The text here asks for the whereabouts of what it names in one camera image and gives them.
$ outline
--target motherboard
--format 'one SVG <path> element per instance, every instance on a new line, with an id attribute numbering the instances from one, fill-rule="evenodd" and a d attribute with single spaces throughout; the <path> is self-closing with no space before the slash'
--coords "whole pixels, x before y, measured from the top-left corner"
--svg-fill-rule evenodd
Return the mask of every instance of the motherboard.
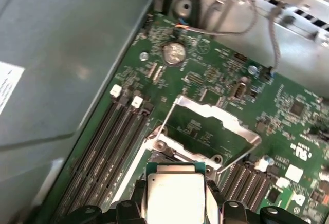
<path id="1" fill-rule="evenodd" d="M 242 201 L 255 212 L 275 205 L 306 222 L 324 223 L 329 101 L 207 36 L 174 26 L 161 14 L 147 15 L 37 223 L 56 223 L 86 204 L 106 211 L 118 190 L 119 198 L 129 198 L 148 161 L 189 160 L 206 162 L 209 178 L 226 199 Z M 182 98 L 195 109 L 172 109 Z M 232 132 L 218 112 L 236 117 L 240 130 L 259 143 Z M 141 145 L 159 127 L 171 150 L 164 144 L 145 150 L 127 179 Z"/>

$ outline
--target green circuit board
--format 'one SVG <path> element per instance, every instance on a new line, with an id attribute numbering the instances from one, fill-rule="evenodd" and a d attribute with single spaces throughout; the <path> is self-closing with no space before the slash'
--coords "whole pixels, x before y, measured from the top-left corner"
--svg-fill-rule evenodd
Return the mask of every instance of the green circuit board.
<path id="1" fill-rule="evenodd" d="M 116 84 L 140 93 L 154 106 L 134 141 L 135 149 L 163 122 L 178 95 L 216 105 L 238 117 L 244 127 L 262 137 L 255 155 L 269 155 L 279 169 L 278 177 L 290 181 L 289 187 L 279 189 L 280 196 L 275 203 L 267 200 L 267 194 L 261 207 L 280 205 L 298 216 L 307 216 L 312 223 L 322 223 L 329 211 L 329 196 L 316 201 L 311 195 L 320 182 L 319 172 L 328 166 L 329 144 L 310 137 L 308 131 L 319 120 L 328 119 L 329 109 L 319 104 L 315 93 L 286 77 L 275 74 L 266 79 L 263 76 L 266 67 L 206 36 L 174 31 L 174 25 L 172 20 L 158 14 L 147 37 L 137 34 L 39 216 L 50 215 L 60 203 L 73 177 L 72 168 L 81 160 L 112 102 L 109 92 Z M 181 65 L 170 67 L 164 63 L 162 48 L 174 40 L 185 46 L 187 57 Z M 148 53 L 147 60 L 140 60 L 142 52 Z M 247 80 L 247 84 L 236 97 L 241 79 Z M 168 136 L 189 151 L 209 158 L 219 154 L 223 164 L 248 146 L 243 138 L 225 130 L 216 119 L 201 117 L 181 107 L 175 108 L 167 127 Z M 120 172 L 125 172 L 128 163 Z M 222 175 L 220 184 L 226 177 L 227 173 Z M 305 197 L 302 204 L 294 199 L 295 195 Z"/>

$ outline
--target gray cable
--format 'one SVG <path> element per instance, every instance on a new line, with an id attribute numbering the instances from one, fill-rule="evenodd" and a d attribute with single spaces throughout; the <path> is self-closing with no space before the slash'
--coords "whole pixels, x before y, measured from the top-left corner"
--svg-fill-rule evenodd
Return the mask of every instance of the gray cable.
<path id="1" fill-rule="evenodd" d="M 213 36 L 220 36 L 220 35 L 244 35 L 246 33 L 248 33 L 254 26 L 255 24 L 257 23 L 257 20 L 258 20 L 258 14 L 257 14 L 257 7 L 255 5 L 255 2 L 253 0 L 248 0 L 249 3 L 251 4 L 251 8 L 253 10 L 253 19 L 250 23 L 250 25 L 244 30 L 244 31 L 241 31 L 241 32 L 227 32 L 227 31 L 224 31 L 224 32 L 216 32 L 216 31 L 207 31 L 207 30 L 204 30 L 204 29 L 197 29 L 197 28 L 193 28 L 193 27 L 190 27 L 189 30 L 190 31 L 194 31 L 194 32 L 198 32 L 198 33 L 202 33 L 202 34 L 207 34 L 207 35 L 213 35 Z M 207 9 L 206 13 L 205 13 L 205 16 L 204 16 L 204 19 L 201 23 L 201 28 L 206 28 L 206 23 L 207 21 L 209 20 L 209 18 L 211 17 L 213 11 L 216 9 L 216 7 L 218 7 L 219 5 L 219 2 L 218 1 L 214 1 L 210 6 L 209 8 Z"/>
<path id="2" fill-rule="evenodd" d="M 268 30 L 269 37 L 271 39 L 273 51 L 274 51 L 274 66 L 271 70 L 272 73 L 275 73 L 278 70 L 279 62 L 281 59 L 281 51 L 279 42 L 277 40 L 276 31 L 275 31 L 275 18 L 280 15 L 282 8 L 284 7 L 283 3 L 279 3 L 275 8 L 272 9 L 269 18 L 268 18 Z"/>
<path id="3" fill-rule="evenodd" d="M 193 27 L 190 27 L 188 30 L 202 33 L 202 34 L 207 34 L 207 35 L 214 35 L 214 36 L 217 36 L 217 35 L 244 35 L 244 34 L 248 33 L 254 27 L 254 25 L 257 23 L 257 20 L 258 20 L 258 13 L 257 13 L 257 7 L 256 7 L 255 2 L 253 0 L 248 0 L 248 1 L 251 4 L 251 8 L 252 8 L 254 15 L 253 15 L 253 19 L 252 19 L 250 25 L 241 32 L 226 32 L 226 31 L 215 32 L 215 31 L 207 31 L 207 30 L 193 28 Z"/>

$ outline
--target white label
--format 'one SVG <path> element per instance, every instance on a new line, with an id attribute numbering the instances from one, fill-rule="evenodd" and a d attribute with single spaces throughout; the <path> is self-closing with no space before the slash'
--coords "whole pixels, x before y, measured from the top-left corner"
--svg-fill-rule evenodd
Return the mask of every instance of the white label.
<path id="1" fill-rule="evenodd" d="M 299 169 L 298 167 L 290 164 L 285 174 L 285 177 L 296 183 L 299 183 L 300 179 L 303 176 L 303 173 L 304 171 L 302 169 Z"/>
<path id="2" fill-rule="evenodd" d="M 24 68 L 0 62 L 0 114 L 19 82 Z"/>

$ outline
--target ram slot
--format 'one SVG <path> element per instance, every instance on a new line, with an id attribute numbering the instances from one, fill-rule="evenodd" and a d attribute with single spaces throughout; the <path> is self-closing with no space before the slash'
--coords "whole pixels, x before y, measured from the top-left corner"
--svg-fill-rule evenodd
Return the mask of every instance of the ram slot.
<path id="1" fill-rule="evenodd" d="M 242 175 L 239 178 L 238 183 L 236 184 L 235 190 L 231 193 L 231 195 L 229 196 L 229 199 L 231 200 L 237 200 L 240 192 L 243 190 L 245 183 L 247 181 L 247 179 L 249 178 L 251 172 L 248 169 L 245 169 L 242 173 Z"/>
<path id="2" fill-rule="evenodd" d="M 107 200 L 109 195 L 111 195 L 111 193 L 113 193 L 112 186 L 116 183 L 119 175 L 121 174 L 121 172 L 123 170 L 124 162 L 126 161 L 128 156 L 131 154 L 131 152 L 136 144 L 136 140 L 138 139 L 142 130 L 144 129 L 147 120 L 148 120 L 147 116 L 142 116 L 142 118 L 139 120 L 139 123 L 137 124 L 136 129 L 133 131 L 132 135 L 130 136 L 128 143 L 124 145 L 125 150 L 124 150 L 123 155 L 121 155 L 119 161 L 114 162 L 114 163 L 116 163 L 116 165 L 118 165 L 118 167 L 116 167 L 114 170 L 112 170 L 112 172 L 110 173 L 110 175 L 107 179 L 107 183 L 104 184 L 103 187 L 100 189 L 99 194 L 97 194 L 97 197 L 95 197 L 95 201 L 93 201 L 92 204 L 101 206 Z"/>
<path id="3" fill-rule="evenodd" d="M 250 208 L 251 211 L 256 212 L 259 208 L 262 200 L 265 198 L 266 193 L 270 186 L 270 180 L 266 178 L 262 178 L 257 187 L 254 190 L 254 193 L 252 194 L 251 199 L 247 203 L 247 206 Z"/>
<path id="4" fill-rule="evenodd" d="M 230 169 L 230 173 L 227 176 L 227 179 L 221 189 L 221 193 L 223 195 L 225 195 L 228 191 L 228 189 L 230 188 L 230 186 L 232 185 L 232 181 L 234 180 L 234 177 L 236 176 L 238 170 L 239 170 L 240 166 L 238 164 L 235 164 L 231 167 Z"/>
<path id="5" fill-rule="evenodd" d="M 133 112 L 130 108 L 128 110 L 122 110 L 120 112 L 119 118 L 111 127 L 109 133 L 103 141 L 103 144 L 98 152 L 96 159 L 92 162 L 91 167 L 80 186 L 79 195 L 76 196 L 76 199 L 71 205 L 69 212 L 72 212 L 83 205 L 84 199 L 86 198 L 93 181 L 98 177 L 101 168 L 104 166 L 104 162 L 106 160 L 105 158 L 107 158 L 106 152 L 110 150 L 111 147 L 116 146 L 115 141 L 117 135 L 121 134 L 122 130 L 126 129 L 132 116 Z"/>
<path id="6" fill-rule="evenodd" d="M 254 188 L 257 186 L 257 174 L 252 173 L 250 170 L 248 170 L 249 174 L 248 177 L 239 193 L 239 195 L 237 196 L 237 201 L 240 202 L 247 202 L 250 195 L 252 194 L 252 192 L 254 191 Z"/>
<path id="7" fill-rule="evenodd" d="M 73 170 L 72 178 L 68 184 L 68 188 L 65 190 L 63 197 L 59 206 L 57 207 L 54 218 L 66 215 L 68 212 L 68 206 L 74 200 L 74 196 L 77 194 L 78 186 L 80 185 L 84 174 L 86 173 L 88 166 L 91 161 L 96 157 L 97 147 L 102 143 L 102 137 L 105 134 L 108 126 L 112 123 L 112 121 L 116 118 L 114 113 L 118 113 L 122 106 L 118 107 L 117 103 L 111 103 L 107 108 L 104 116 L 102 117 L 98 127 L 96 128 L 95 133 L 88 144 L 88 148 L 85 150 L 84 154 L 80 157 L 77 166 Z"/>
<path id="8" fill-rule="evenodd" d="M 137 118 L 137 114 L 134 114 L 129 121 L 126 123 L 124 129 L 120 131 L 118 136 L 115 138 L 116 142 L 114 144 L 114 147 L 111 148 L 111 150 L 106 155 L 106 162 L 102 169 L 100 170 L 99 177 L 94 178 L 92 187 L 90 188 L 87 197 L 85 198 L 83 205 L 91 204 L 93 202 L 94 197 L 97 195 L 98 189 L 104 185 L 104 181 L 107 179 L 108 173 L 115 170 L 115 167 L 117 166 L 115 164 L 116 157 L 120 156 L 120 151 L 122 149 L 122 144 L 127 137 L 129 131 L 132 129 L 132 126 L 134 125 Z"/>
<path id="9" fill-rule="evenodd" d="M 233 200 L 232 196 L 235 194 L 235 192 L 239 186 L 239 182 L 241 181 L 245 171 L 246 171 L 246 169 L 243 166 L 240 166 L 236 176 L 234 177 L 234 180 L 232 181 L 232 184 L 231 184 L 229 190 L 225 194 L 225 199 Z"/>

